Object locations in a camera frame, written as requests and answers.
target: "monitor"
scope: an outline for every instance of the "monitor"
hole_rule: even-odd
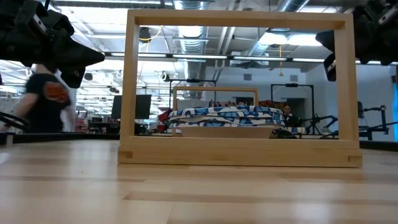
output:
[[[136,119],[149,119],[150,101],[152,95],[136,95]],[[114,96],[112,119],[120,119],[122,109],[122,96]]]

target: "exposed ductwork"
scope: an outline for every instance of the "exposed ductwork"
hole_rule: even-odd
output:
[[[277,12],[299,12],[310,0],[280,0],[275,11]],[[257,41],[253,48],[247,52],[247,56],[260,57],[268,49],[269,45]]]
[[[175,8],[181,10],[206,10],[207,2],[181,0],[175,1]],[[179,26],[178,31],[181,37],[203,38],[205,28],[201,26]],[[181,49],[184,54],[203,54],[205,43],[200,40],[181,40]],[[205,79],[205,72],[201,72],[201,62],[184,62],[184,72],[186,79]],[[190,94],[191,98],[201,98],[198,94]]]

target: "ceiling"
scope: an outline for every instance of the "ceiling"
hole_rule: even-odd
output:
[[[129,1],[129,0],[98,0],[98,1],[57,1],[53,0],[51,8],[60,11],[68,16],[70,22],[75,28],[75,35],[73,38],[80,43],[102,52],[124,52],[125,31],[127,21],[127,10],[132,7],[143,7],[145,1]],[[357,4],[364,1],[354,0],[311,0],[300,12],[323,12],[336,13],[344,12]],[[277,7],[277,0],[246,0],[239,5],[240,9],[253,11],[273,11]],[[210,1],[208,10],[226,10],[231,5],[231,1],[215,0]],[[173,7],[171,1],[165,1],[166,7]],[[205,54],[215,54],[222,27],[206,27],[206,38],[208,41],[205,46]],[[162,53],[181,53],[182,46],[179,40],[173,40],[173,37],[178,37],[178,27],[164,26],[164,27],[150,27],[151,36],[153,38],[149,44],[142,44],[140,52],[162,52]],[[244,52],[249,50],[259,36],[265,32],[265,28],[248,28],[237,27],[233,32],[233,38],[227,46],[224,44],[221,50],[226,54],[232,52]],[[299,30],[290,30],[285,34],[297,34]],[[304,30],[301,31],[306,34],[315,34],[319,30]],[[325,58],[330,52],[324,47],[309,47],[297,45],[282,45],[280,48],[269,47],[267,49],[269,56],[279,57],[300,57],[300,58]],[[120,92],[123,83],[123,58],[107,58],[105,62],[92,65],[86,68],[86,72],[93,74],[93,80],[83,80],[82,86],[78,93],[78,105],[92,108],[101,108],[101,112],[109,113],[111,108],[111,99],[114,93],[109,91],[108,86],[116,87]],[[297,68],[298,71],[307,72],[317,64],[308,63],[283,63],[283,68]],[[206,61],[207,67],[214,67],[214,60]],[[271,70],[279,68],[279,62],[270,62],[267,68]],[[163,82],[159,78],[159,74],[165,72],[171,78],[184,79],[184,62],[182,60],[145,60],[138,63],[138,86],[148,86],[150,92],[158,97],[165,96],[162,102],[156,103],[154,106],[168,106],[168,87],[169,83]],[[9,86],[0,89],[3,93],[7,92],[18,95],[23,92],[23,85],[31,75],[31,71],[26,69],[19,62],[0,61],[0,72],[4,83]],[[96,101],[98,97],[109,99],[108,101]]]

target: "wooden picture frame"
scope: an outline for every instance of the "wooden picture frame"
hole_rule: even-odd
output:
[[[134,136],[140,25],[335,30],[339,140]],[[144,164],[361,167],[353,26],[351,14],[129,10],[118,161]]]

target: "wooden table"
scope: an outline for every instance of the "wooden table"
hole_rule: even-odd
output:
[[[119,141],[0,148],[0,223],[398,223],[398,154],[363,169],[117,163]]]

